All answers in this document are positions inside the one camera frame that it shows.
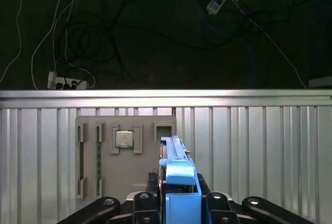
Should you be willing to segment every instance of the small gray block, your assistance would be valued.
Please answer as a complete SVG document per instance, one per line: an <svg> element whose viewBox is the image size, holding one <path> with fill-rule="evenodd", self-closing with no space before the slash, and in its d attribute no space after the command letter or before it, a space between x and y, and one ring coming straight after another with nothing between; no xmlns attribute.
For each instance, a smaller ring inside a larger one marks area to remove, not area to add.
<svg viewBox="0 0 332 224"><path fill-rule="evenodd" d="M143 153L143 125L134 124L134 154Z"/></svg>
<svg viewBox="0 0 332 224"><path fill-rule="evenodd" d="M99 195L96 194L97 198L101 198L104 196L104 177L102 177L100 180L94 181L95 183L95 188L97 188L97 184L99 185Z"/></svg>
<svg viewBox="0 0 332 224"><path fill-rule="evenodd" d="M110 138L110 146L109 146L109 153L111 154L119 154L119 149L116 148L116 131L119 130L119 125L112 127L112 136Z"/></svg>
<svg viewBox="0 0 332 224"><path fill-rule="evenodd" d="M154 121L154 141L160 142L158 139L157 128L158 127L170 127L172 136L174 135L174 122L173 121Z"/></svg>
<svg viewBox="0 0 332 224"><path fill-rule="evenodd" d="M79 187L80 187L80 193L77 194L77 198L83 200L86 196L86 188L87 188L87 179L83 177L82 180L78 181Z"/></svg>
<svg viewBox="0 0 332 224"><path fill-rule="evenodd" d="M104 123L97 123L95 125L95 131L96 131L96 139L99 138L99 140L96 140L96 142L101 143L104 141L105 138L105 124Z"/></svg>
<svg viewBox="0 0 332 224"><path fill-rule="evenodd" d="M76 138L77 142L87 141L88 124L79 124L76 128Z"/></svg>

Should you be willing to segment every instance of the screw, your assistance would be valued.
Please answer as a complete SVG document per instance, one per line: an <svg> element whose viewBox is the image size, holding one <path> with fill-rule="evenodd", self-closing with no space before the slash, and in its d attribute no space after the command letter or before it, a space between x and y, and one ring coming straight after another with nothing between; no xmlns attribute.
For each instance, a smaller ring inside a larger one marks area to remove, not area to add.
<svg viewBox="0 0 332 224"><path fill-rule="evenodd" d="M140 198L145 199L145 198L149 198L147 193L143 193L140 195Z"/></svg>
<svg viewBox="0 0 332 224"><path fill-rule="evenodd" d="M112 205L114 203L113 199L106 199L104 205Z"/></svg>
<svg viewBox="0 0 332 224"><path fill-rule="evenodd" d="M222 218L223 223L228 223L229 219L227 217Z"/></svg>
<svg viewBox="0 0 332 224"><path fill-rule="evenodd" d="M251 204L254 204L254 205L259 204L259 200L257 200L257 199L253 199L253 198L250 198L250 199L249 199L249 202L250 202Z"/></svg>
<svg viewBox="0 0 332 224"><path fill-rule="evenodd" d="M215 198L215 199L220 199L222 196L220 194L212 194L212 197Z"/></svg>

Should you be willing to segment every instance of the black cable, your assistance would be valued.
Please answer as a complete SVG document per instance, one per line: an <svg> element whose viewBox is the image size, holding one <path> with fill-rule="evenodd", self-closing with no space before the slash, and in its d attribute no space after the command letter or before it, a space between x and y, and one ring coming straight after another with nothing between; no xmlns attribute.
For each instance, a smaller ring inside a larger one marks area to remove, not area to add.
<svg viewBox="0 0 332 224"><path fill-rule="evenodd" d="M235 30L234 33L231 36L235 37L235 36L238 36L238 35L244 35L244 36L246 36L246 34L256 34L257 35L256 38L254 38L252 40L250 40L249 38L246 38L246 39L249 40L249 41L257 41L260 38L261 34L262 34L262 30L259 29L259 28L257 28L256 26L254 26L252 24L252 22L249 21L249 18L255 19L255 22L257 22L257 23L265 24L266 26L263 29L267 30L267 29L271 28L275 22L279 22L279 21L273 20L273 13L292 9L292 8L294 8L294 7L296 7L296 6L300 5L300 4L306 3L308 1L310 1L310 0L304 0L304 1L299 2L299 3L294 3L293 2L293 4L290 7L286 7L284 9L279 9L279 10L271 10L271 11L268 11L268 10L259 10L259 11L253 12L249 7L247 7L247 9L251 13L249 15L247 15L247 16L243 16L243 19L242 19L242 21L240 23L239 29ZM263 22L263 21L259 20L256 17L258 15L267 15L268 18L269 18L269 21L268 22ZM251 28L249 28L249 29L246 28L245 27L246 23L248 23L249 26L253 27L255 30L252 30ZM225 44L227 44L227 43L229 43L229 42L232 41L232 40L227 39L227 40L223 41L222 43L216 44L216 43L212 43L212 42L208 41L207 38L206 38L206 36L205 36L205 34L203 34L203 38L205 39L205 41L207 43L209 43L210 45L212 45L212 46L211 47L196 47L196 46L192 46L192 45L180 43L180 42L175 41L172 38L166 36L165 34L162 34L162 33L159 33L159 32L153 31L153 30L150 30L150 29L148 29L146 27L138 27L138 26L126 25L126 24L123 24L123 23L118 23L118 25L122 26L122 27L127 27L127 28L132 28L132 29L140 30L140 31L154 33L154 34L160 35L160 36L168 39L169 41L174 42L175 44L178 44L178 45L181 45L181 46L184 46L184 47L187 47L187 48L192 48L192 49L209 50L209 49L213 49L213 48L218 48L218 47L220 47L222 45L225 45Z"/></svg>
<svg viewBox="0 0 332 224"><path fill-rule="evenodd" d="M89 15L92 16L94 20L97 20L97 24L89 24L87 22L82 21L75 21L75 19L79 16L83 15ZM112 55L110 55L107 59L98 60L96 57L99 55L101 51L101 45L102 45L102 38L108 40L112 44L112 40L110 39L109 34L105 31L107 28L106 23L103 19L101 19L98 15L92 13L92 12L79 12L69 19L67 24L64 26L62 31L60 32L60 35L57 39L56 46L55 46L55 53L56 57L59 63L62 64L68 64L77 60L89 60L92 62L98 62L98 63L106 63L112 60L115 56L115 53L113 52ZM68 35L68 47L71 51L73 57L72 58L66 58L65 55L63 55L64 51L61 50L61 43L65 37L66 30L71 30ZM96 44L96 51L94 53L88 53L88 49L91 46L91 39L92 35L95 37L95 44ZM76 42L76 47L74 47L74 39L75 37L78 37L78 41Z"/></svg>
<svg viewBox="0 0 332 224"><path fill-rule="evenodd" d="M310 2L310 1L313 1L313 0L303 0L303 1L300 1L300 2L298 2L298 3L295 3L294 6L296 7L296 6L299 6L299 5L303 5L303 4L308 3L308 2ZM288 7L285 7L285 8L282 8L282 9L278 9L278 10L268 10L267 12L268 12L268 13L276 13L276 12L281 12L281 11L289 10L289 9L291 9L292 7L293 7L293 5L288 6Z"/></svg>
<svg viewBox="0 0 332 224"><path fill-rule="evenodd" d="M122 11L123 11L125 5L126 5L126 2L127 2L127 0L123 0L123 2L121 3L121 6L120 6L118 12L116 13L116 15L115 15L113 21L111 22L111 24L109 25L109 28L108 28L108 29L109 29L110 31L112 31L112 29L113 29L114 25L116 24L116 22L117 22L119 16L121 15L121 13L122 13Z"/></svg>
<svg viewBox="0 0 332 224"><path fill-rule="evenodd" d="M242 5L246 6L247 9L249 9L249 7L247 5L245 5L242 1L239 1L239 2ZM275 25L275 24L286 23L286 22L288 22L291 19L292 15L294 13L295 7L298 6L298 5L300 5L300 4L301 3L296 3L296 0L292 0L292 5L289 6L289 7L285 7L283 9L279 9L279 10L264 10L264 9L261 9L261 10L258 10L256 12L251 11L251 13L249 14L249 18L255 18L254 20L256 22L259 22L260 24L267 24L270 27L272 25ZM279 20L274 20L273 19L273 15L272 14L277 13L277 12L287 11L287 10L290 10L290 12L288 13L287 17L285 17L283 19L279 19ZM272 19L270 19L268 22L264 22L264 21L262 21L262 20L260 20L260 19L257 18L258 16L261 16L261 15L270 15L272 17Z"/></svg>
<svg viewBox="0 0 332 224"><path fill-rule="evenodd" d="M79 84L81 84L83 81L89 79L89 77L91 77L91 76L93 76L93 77L95 78L95 83L97 84L97 83L98 83L98 78L97 78L96 75L98 75L98 74L107 74L107 75L109 75L109 76L116 76L116 77L118 77L118 79L121 79L121 80L123 81L123 77L122 77L121 75L119 75L119 74L118 74L117 72L115 72L115 71L110 71L110 70L107 70L107 69L100 69L100 70L96 70L96 71L93 71L93 72L92 72L92 71L88 70L86 67L75 66L75 67L71 67L70 69L68 69L68 70L66 71L66 73L64 74L64 81L65 81L65 83L66 83L67 85L69 85L68 82L67 82L67 77L68 77L69 73L72 72L72 71L74 71L74 70L76 70L76 69L85 69L86 71L89 72L89 74L88 74L88 76L86 76L84 79L80 80L80 81L75 85L75 87L78 87Z"/></svg>
<svg viewBox="0 0 332 224"><path fill-rule="evenodd" d="M240 12L238 11L235 11L235 10L227 10L228 12L233 12L233 13L237 13L237 14L241 14ZM219 43L219 44L215 44L215 43L209 43L211 46L210 47L199 47L199 46L193 46L193 45L189 45L189 44L184 44L184 43L181 43L179 41L176 41L172 38L170 38L169 36L163 34L163 33L160 33L160 32L157 32L157 31L154 31L154 30L151 30L149 28L146 28L146 27L139 27L139 26L134 26L134 25L127 25L127 24L123 24L123 23L119 23L117 22L116 23L117 26L119 27L125 27L125 28L129 28L129 29L134 29L134 30L139 30L139 31L144 31L144 32L149 32L149 33L153 33L153 34L156 34L156 35L159 35L161 37L164 37L165 39L177 44L177 45L180 45L180 46L183 46L183 47L186 47L186 48L190 48L190 49L197 49L197 50L211 50L211 49L215 49L215 48L219 48L225 44L228 44L230 42L232 42L232 39L231 38L227 38L224 42L222 43ZM235 30L231 36L232 37L236 37L237 34L239 33L239 29Z"/></svg>

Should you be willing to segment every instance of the corrugated metal wall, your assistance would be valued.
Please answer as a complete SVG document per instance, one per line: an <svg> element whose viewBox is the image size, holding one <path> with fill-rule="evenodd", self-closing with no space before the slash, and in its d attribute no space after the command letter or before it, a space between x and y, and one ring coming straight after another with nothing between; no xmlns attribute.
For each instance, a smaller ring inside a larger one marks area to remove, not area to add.
<svg viewBox="0 0 332 224"><path fill-rule="evenodd" d="M171 115L171 108L1 109L0 223L56 223L75 211L75 119ZM177 134L215 191L257 195L330 223L332 111L176 108Z"/></svg>

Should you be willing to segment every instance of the blue cable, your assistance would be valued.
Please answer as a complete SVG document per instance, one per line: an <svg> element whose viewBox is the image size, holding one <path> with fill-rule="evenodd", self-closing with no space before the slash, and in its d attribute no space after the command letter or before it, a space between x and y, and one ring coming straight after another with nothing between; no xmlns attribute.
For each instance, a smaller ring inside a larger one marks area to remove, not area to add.
<svg viewBox="0 0 332 224"><path fill-rule="evenodd" d="M254 88L255 87L255 68L256 68L256 65L255 65L255 57L254 57L253 51L252 51L251 46L249 45L249 43L246 42L245 40L241 39L241 38L233 37L233 36L228 35L225 32L217 30L213 25L211 25L210 23L208 23L206 21L205 16L202 12L202 9L200 8L200 5L198 3L198 0L195 0L195 1L196 1L196 6L197 6L197 9L198 9L198 12L199 12L199 16L200 16L202 22L207 27L212 29L215 33L219 34L220 36L224 36L224 37L227 37L227 38L232 39L234 41L238 41L239 43L243 44L247 48L247 50L250 53L251 60L252 60L252 74L250 75L250 85L251 85L251 88Z"/></svg>

